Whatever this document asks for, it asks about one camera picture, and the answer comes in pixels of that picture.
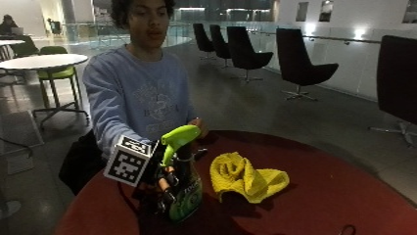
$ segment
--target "gray floor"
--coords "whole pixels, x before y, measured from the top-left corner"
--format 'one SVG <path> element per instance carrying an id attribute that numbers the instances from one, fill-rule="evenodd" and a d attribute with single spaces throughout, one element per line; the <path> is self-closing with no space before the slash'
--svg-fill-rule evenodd
<path id="1" fill-rule="evenodd" d="M 34 43 L 37 47 L 61 44 L 56 41 Z M 88 45 L 70 45 L 69 50 L 88 56 L 100 53 Z M 406 148 L 401 135 L 367 130 L 367 126 L 395 127 L 395 119 L 378 110 L 374 102 L 319 86 L 305 89 L 319 99 L 318 102 L 285 101 L 279 90 L 295 87 L 282 81 L 277 73 L 250 71 L 250 75 L 265 80 L 246 84 L 230 78 L 243 75 L 242 70 L 221 69 L 223 61 L 219 59 L 198 59 L 205 54 L 197 50 L 193 41 L 166 50 L 177 54 L 189 71 L 196 109 L 209 129 L 261 132 L 315 146 L 363 168 L 415 205 L 417 150 Z M 78 66 L 78 73 L 82 73 L 84 66 Z M 34 73 L 29 73 L 24 84 L 16 84 L 12 76 L 1 77 L 0 82 L 1 114 L 42 107 Z M 57 84 L 62 102 L 72 100 L 68 86 L 65 81 Z M 84 108 L 89 109 L 86 99 Z M 20 211 L 0 220 L 1 235 L 52 234 L 74 198 L 58 180 L 57 172 L 72 142 L 88 130 L 84 116 L 60 113 L 45 123 L 41 132 L 44 145 L 33 149 L 33 169 L 8 175 L 6 158 L 0 157 L 4 197 L 22 203 Z"/>

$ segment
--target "hand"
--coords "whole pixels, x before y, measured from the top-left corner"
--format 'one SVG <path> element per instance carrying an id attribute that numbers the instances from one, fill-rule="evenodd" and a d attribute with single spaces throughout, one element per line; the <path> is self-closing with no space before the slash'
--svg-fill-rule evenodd
<path id="1" fill-rule="evenodd" d="M 201 118 L 196 118 L 196 119 L 192 119 L 190 122 L 188 122 L 188 124 L 197 126 L 197 128 L 201 131 L 198 138 L 200 139 L 205 138 L 206 135 L 209 134 L 209 130 L 208 130 L 208 127 L 206 127 L 204 120 Z"/>

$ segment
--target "gray sweatshirt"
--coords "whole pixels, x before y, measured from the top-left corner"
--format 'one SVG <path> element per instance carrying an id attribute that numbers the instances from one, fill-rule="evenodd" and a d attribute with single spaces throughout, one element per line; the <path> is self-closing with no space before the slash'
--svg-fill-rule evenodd
<path id="1" fill-rule="evenodd" d="M 148 143 L 196 117 L 186 71 L 166 52 L 160 61 L 144 62 L 122 46 L 90 58 L 82 79 L 93 134 L 106 158 L 120 135 Z"/>

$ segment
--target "spray nozzle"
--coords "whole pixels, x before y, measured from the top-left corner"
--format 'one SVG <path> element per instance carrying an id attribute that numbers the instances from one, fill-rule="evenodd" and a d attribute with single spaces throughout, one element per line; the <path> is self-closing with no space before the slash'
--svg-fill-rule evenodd
<path id="1" fill-rule="evenodd" d="M 168 167 L 170 159 L 177 150 L 192 142 L 200 135 L 201 131 L 194 125 L 182 125 L 161 136 L 161 144 L 166 145 L 164 159 L 160 166 Z"/>

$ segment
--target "green chair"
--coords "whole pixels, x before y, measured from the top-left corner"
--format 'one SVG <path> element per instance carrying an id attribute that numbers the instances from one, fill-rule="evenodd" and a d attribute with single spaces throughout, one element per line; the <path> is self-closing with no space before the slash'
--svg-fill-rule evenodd
<path id="1" fill-rule="evenodd" d="M 40 48 L 38 55 L 53 55 L 53 54 L 68 54 L 68 51 L 61 46 L 45 46 L 45 47 Z M 38 70 L 37 71 L 37 77 L 38 77 L 38 82 L 40 82 L 42 104 L 44 104 L 45 108 L 49 108 L 49 99 L 48 99 L 46 91 L 45 91 L 44 84 L 42 84 L 42 81 L 49 81 L 48 72 L 45 70 Z M 80 90 L 80 83 L 78 83 L 78 76 L 77 76 L 76 67 L 69 66 L 65 68 L 57 68 L 57 69 L 52 70 L 52 79 L 53 80 L 66 79 L 66 78 L 70 81 L 70 87 L 73 90 L 73 96 L 74 96 L 74 101 L 76 101 L 76 109 L 78 109 L 80 104 L 78 104 L 77 92 L 76 92 L 76 88 L 74 88 L 74 78 L 76 78 L 76 83 L 77 83 L 80 100 L 82 98 L 81 98 L 81 90 Z"/>
<path id="2" fill-rule="evenodd" d="M 10 45 L 14 54 L 13 58 L 38 55 L 38 49 L 29 36 L 16 35 L 13 39 L 25 41 L 25 43 Z"/>

